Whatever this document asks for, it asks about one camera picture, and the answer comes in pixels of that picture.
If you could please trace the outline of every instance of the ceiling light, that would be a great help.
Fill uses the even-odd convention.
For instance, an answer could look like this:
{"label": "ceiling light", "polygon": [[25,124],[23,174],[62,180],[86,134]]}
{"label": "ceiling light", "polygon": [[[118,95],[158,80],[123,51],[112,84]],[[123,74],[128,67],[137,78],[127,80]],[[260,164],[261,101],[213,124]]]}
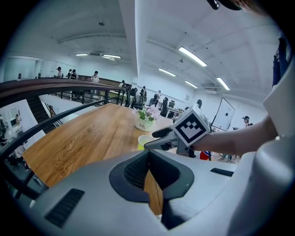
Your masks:
{"label": "ceiling light", "polygon": [[226,89],[226,90],[230,90],[230,88],[225,84],[225,82],[222,80],[222,78],[217,78],[217,80],[223,85],[223,87]]}
{"label": "ceiling light", "polygon": [[188,82],[188,81],[186,81],[186,83],[188,83],[190,86],[194,87],[195,89],[198,88],[197,86],[193,85],[192,83],[190,83],[190,82]]}
{"label": "ceiling light", "polygon": [[112,55],[106,55],[106,54],[104,54],[104,56],[105,57],[113,57],[113,58],[119,58],[119,59],[121,59],[121,57],[119,57],[119,56],[112,56]]}
{"label": "ceiling light", "polygon": [[189,52],[188,50],[186,50],[185,48],[181,47],[179,49],[181,52],[183,52],[184,54],[188,55],[191,59],[195,60],[197,63],[199,63],[201,66],[207,66],[207,64],[205,62],[203,62],[200,58],[196,57],[195,55],[193,55],[191,52]]}
{"label": "ceiling light", "polygon": [[171,76],[173,76],[173,77],[176,76],[176,75],[174,75],[174,74],[172,74],[172,73],[170,73],[170,72],[168,72],[168,71],[165,71],[165,70],[163,70],[163,69],[159,69],[159,71],[161,71],[161,72],[165,72],[165,73],[167,73],[168,75],[171,75]]}

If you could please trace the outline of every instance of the pink flower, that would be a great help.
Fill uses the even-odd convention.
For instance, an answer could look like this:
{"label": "pink flower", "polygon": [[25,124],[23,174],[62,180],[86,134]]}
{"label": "pink flower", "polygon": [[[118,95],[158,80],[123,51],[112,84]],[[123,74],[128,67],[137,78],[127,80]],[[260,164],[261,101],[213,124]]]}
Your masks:
{"label": "pink flower", "polygon": [[147,113],[151,115],[151,118],[157,119],[160,116],[161,111],[158,108],[151,106],[147,109]]}

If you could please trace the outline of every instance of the staircase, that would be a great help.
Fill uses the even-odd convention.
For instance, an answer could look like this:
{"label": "staircase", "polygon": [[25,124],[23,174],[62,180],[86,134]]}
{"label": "staircase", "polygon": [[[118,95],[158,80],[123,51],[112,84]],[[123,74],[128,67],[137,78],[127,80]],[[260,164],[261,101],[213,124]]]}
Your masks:
{"label": "staircase", "polygon": [[[38,123],[41,123],[42,121],[49,118],[39,97],[29,98],[27,99],[27,102]],[[53,129],[55,129],[55,126],[54,124],[51,124],[48,127],[44,128],[43,131],[45,134],[48,134]]]}

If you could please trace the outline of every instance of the red object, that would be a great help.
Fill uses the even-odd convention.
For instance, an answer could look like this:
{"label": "red object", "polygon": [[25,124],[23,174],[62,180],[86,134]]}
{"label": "red object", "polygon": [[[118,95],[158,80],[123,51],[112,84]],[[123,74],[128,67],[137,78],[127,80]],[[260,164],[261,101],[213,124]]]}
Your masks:
{"label": "red object", "polygon": [[200,153],[200,159],[201,160],[208,160],[209,159],[209,156],[208,156],[208,154],[206,154],[205,152],[201,152]]}

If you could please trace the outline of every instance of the paper cup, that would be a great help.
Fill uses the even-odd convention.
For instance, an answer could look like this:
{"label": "paper cup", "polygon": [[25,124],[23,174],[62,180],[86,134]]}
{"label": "paper cup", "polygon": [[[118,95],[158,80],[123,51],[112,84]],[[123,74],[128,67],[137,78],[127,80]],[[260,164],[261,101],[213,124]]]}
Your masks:
{"label": "paper cup", "polygon": [[154,141],[154,138],[147,136],[147,135],[141,135],[138,137],[138,148],[137,150],[144,150],[144,145],[148,142]]}

